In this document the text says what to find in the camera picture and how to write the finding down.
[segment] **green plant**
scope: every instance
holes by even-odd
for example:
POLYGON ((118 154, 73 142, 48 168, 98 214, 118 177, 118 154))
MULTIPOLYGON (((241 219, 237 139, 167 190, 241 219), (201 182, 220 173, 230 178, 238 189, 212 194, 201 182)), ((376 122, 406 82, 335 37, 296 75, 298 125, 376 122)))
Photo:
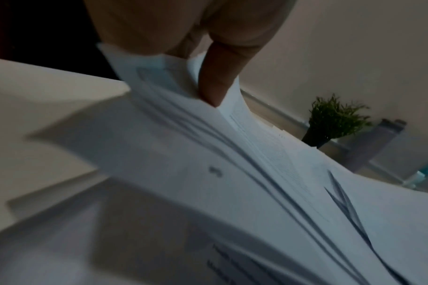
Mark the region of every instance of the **green plant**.
POLYGON ((329 139, 355 134, 365 126, 371 126, 369 116, 356 114, 362 109, 370 109, 359 103, 341 104, 339 97, 333 94, 329 99, 316 97, 310 110, 309 125, 322 132, 329 139))

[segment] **gray cylinder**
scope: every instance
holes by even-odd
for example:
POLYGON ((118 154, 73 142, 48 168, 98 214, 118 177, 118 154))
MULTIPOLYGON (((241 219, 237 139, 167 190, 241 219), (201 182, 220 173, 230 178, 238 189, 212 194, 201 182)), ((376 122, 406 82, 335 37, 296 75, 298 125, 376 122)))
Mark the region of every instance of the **gray cylinder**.
POLYGON ((382 119, 369 133, 353 143, 341 164, 351 172, 358 171, 398 136, 405 126, 406 122, 402 120, 392 122, 382 119))

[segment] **stack of paper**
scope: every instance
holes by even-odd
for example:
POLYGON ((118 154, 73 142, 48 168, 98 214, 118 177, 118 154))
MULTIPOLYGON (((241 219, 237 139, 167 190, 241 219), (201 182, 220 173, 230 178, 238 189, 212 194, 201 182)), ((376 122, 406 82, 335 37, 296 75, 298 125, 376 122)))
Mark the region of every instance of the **stack of paper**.
POLYGON ((340 192, 325 191, 303 152, 256 123, 238 80, 215 109, 197 99, 203 56, 101 49, 131 92, 34 137, 178 207, 228 250, 294 284, 398 283, 332 199, 340 192))

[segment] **plant pot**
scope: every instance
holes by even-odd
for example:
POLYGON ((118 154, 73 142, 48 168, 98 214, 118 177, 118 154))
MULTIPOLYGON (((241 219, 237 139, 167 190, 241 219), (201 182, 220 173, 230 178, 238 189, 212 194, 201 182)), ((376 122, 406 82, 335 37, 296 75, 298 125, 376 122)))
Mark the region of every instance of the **plant pot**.
POLYGON ((327 137, 324 132, 310 127, 302 141, 309 146, 315 146, 316 148, 319 148, 330 141, 330 138, 327 137))

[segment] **potted plant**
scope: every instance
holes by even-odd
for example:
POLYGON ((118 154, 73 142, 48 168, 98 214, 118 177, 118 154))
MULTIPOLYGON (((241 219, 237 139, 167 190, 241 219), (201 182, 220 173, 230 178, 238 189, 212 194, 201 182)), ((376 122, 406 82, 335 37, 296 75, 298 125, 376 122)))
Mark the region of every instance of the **potted plant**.
POLYGON ((316 97, 310 110, 309 129, 302 141, 319 148, 330 139, 355 134, 364 126, 371 126, 369 116, 357 114, 362 109, 369 107, 358 103, 343 105, 335 94, 329 99, 316 97))

